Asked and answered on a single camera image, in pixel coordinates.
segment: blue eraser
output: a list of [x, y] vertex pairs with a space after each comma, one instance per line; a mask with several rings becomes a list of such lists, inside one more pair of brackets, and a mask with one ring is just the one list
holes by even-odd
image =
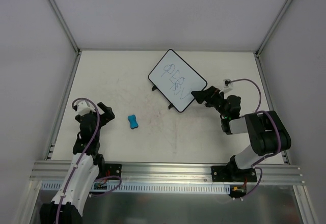
[[136, 121], [136, 116], [135, 115], [128, 116], [128, 121], [130, 122], [130, 128], [131, 129], [138, 128], [138, 123]]

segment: white enclosure wall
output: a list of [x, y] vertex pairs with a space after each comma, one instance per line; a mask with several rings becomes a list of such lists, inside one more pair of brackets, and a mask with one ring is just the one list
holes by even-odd
[[0, 0], [0, 222], [11, 223], [75, 53], [46, 0]]
[[285, 0], [56, 0], [80, 48], [256, 51]]
[[320, 223], [326, 223], [326, 0], [294, 0], [262, 63], [277, 111], [292, 137]]

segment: whiteboard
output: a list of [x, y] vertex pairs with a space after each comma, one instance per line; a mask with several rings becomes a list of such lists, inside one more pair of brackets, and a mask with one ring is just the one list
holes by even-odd
[[148, 78], [179, 112], [193, 102], [192, 91], [207, 86], [207, 81], [172, 49], [164, 54]]

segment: whiteboard frame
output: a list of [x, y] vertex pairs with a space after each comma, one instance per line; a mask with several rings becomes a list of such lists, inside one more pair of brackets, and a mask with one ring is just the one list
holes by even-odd
[[[163, 55], [163, 57], [158, 61], [158, 63], [155, 65], [155, 67], [151, 70], [151, 72], [149, 72], [149, 74], [148, 74], [148, 79], [150, 80], [150, 82], [154, 85], [154, 87], [155, 87], [155, 89], [153, 90], [153, 92], [155, 91], [155, 90], [159, 90], [159, 92], [168, 100], [168, 102], [170, 103], [170, 105], [169, 105], [169, 109], [171, 109], [172, 107], [171, 107], [171, 105], [173, 105], [173, 103], [164, 95], [164, 93], [157, 87], [157, 85], [155, 85], [154, 84], [154, 82], [149, 78], [149, 76], [150, 76], [150, 74], [153, 72], [153, 70], [155, 70], [155, 68], [158, 66], [158, 64], [162, 61], [162, 59], [165, 57], [165, 55], [169, 52], [169, 51], [172, 51], [174, 54], [176, 54], [182, 61], [184, 61], [185, 62], [185, 64], [186, 65], [188, 65], [197, 75], [199, 75], [200, 76], [200, 78], [202, 78], [205, 82], [206, 82], [206, 85], [204, 86], [204, 88], [202, 89], [202, 90], [204, 90], [206, 87], [207, 87], [207, 85], [208, 85], [208, 83], [207, 83], [207, 81], [196, 71], [196, 70], [194, 70], [193, 69], [193, 67], [191, 67], [182, 57], [180, 57], [180, 55], [179, 54], [177, 54], [173, 49], [169, 49], [164, 55]], [[189, 105], [191, 105], [192, 103], [193, 103], [193, 101], [194, 101], [194, 99], [195, 98], [193, 98], [193, 100], [186, 106], [186, 108], [184, 108], [184, 110], [183, 111], [179, 111], [175, 106], [173, 106], [175, 109], [176, 109], [176, 111], [178, 111], [179, 113], [182, 113], [182, 112], [184, 112], [188, 107], [189, 107]]]

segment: metal corner post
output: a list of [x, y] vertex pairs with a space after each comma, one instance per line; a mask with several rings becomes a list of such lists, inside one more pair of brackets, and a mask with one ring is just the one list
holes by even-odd
[[264, 93], [265, 93], [265, 96], [266, 96], [268, 108], [270, 110], [274, 110], [274, 106], [273, 106], [273, 103], [272, 103], [272, 100], [271, 100], [271, 97], [270, 97], [270, 92], [269, 92], [269, 89], [268, 89], [266, 77], [265, 77], [265, 74], [264, 74], [260, 59], [257, 57], [257, 55], [254, 54], [254, 56], [255, 56], [256, 65], [257, 65], [258, 73], [259, 73], [259, 76], [260, 76], [260, 80], [261, 80], [261, 83], [262, 83], [263, 88], [264, 88]]
[[311, 207], [310, 197], [308, 195], [307, 187], [306, 186], [293, 186], [294, 194], [296, 196], [296, 201], [298, 208], [301, 213], [301, 218], [304, 224], [311, 224], [315, 223], [318, 224], [318, 218]]
[[65, 86], [63, 96], [62, 96], [62, 98], [60, 100], [59, 109], [58, 109], [58, 112], [56, 114], [56, 118], [55, 118], [54, 124], [53, 124], [51, 132], [50, 132], [50, 137], [49, 137], [49, 140], [47, 142], [47, 147], [45, 148], [45, 150], [43, 152], [43, 158], [45, 160], [48, 159], [50, 148], [53, 147], [55, 145], [55, 143], [56, 143], [56, 139], [57, 139], [57, 136], [58, 136], [58, 133], [59, 133], [62, 118], [63, 118], [65, 108], [66, 108], [66, 105], [67, 105], [67, 102], [68, 102], [68, 98], [69, 98], [70, 90], [71, 90], [71, 87], [72, 87], [72, 83], [73, 83], [73, 80], [75, 78], [75, 74], [76, 74], [77, 67], [78, 67], [78, 64], [79, 64], [80, 56], [81, 56], [81, 52], [76, 56], [76, 58], [74, 60], [74, 63], [73, 63], [72, 68], [71, 68], [71, 72], [69, 74], [69, 79], [68, 79], [67, 84]]
[[266, 44], [268, 43], [268, 41], [270, 40], [272, 34], [274, 33], [276, 27], [279, 25], [280, 21], [282, 20], [282, 18], [284, 17], [285, 13], [287, 12], [288, 8], [290, 7], [291, 3], [293, 2], [293, 0], [285, 0], [284, 4], [282, 5], [280, 11], [278, 12], [276, 18], [274, 19], [274, 21], [272, 22], [270, 28], [268, 29], [263, 41], [261, 42], [261, 44], [259, 45], [259, 48], [256, 52], [257, 57], [260, 57], [261, 53], [263, 52]]
[[14, 218], [16, 224], [30, 223], [42, 181], [28, 181]]
[[62, 13], [60, 12], [60, 10], [58, 8], [58, 5], [57, 5], [56, 1], [55, 0], [48, 0], [48, 2], [50, 4], [52, 10], [54, 11], [58, 21], [60, 22], [61, 27], [63, 28], [64, 32], [66, 33], [66, 36], [69, 39], [72, 48], [78, 54], [79, 53], [79, 48], [78, 48], [78, 46], [76, 44], [76, 41], [75, 41], [74, 37], [72, 36], [72, 33], [71, 33], [65, 19], [63, 18]]

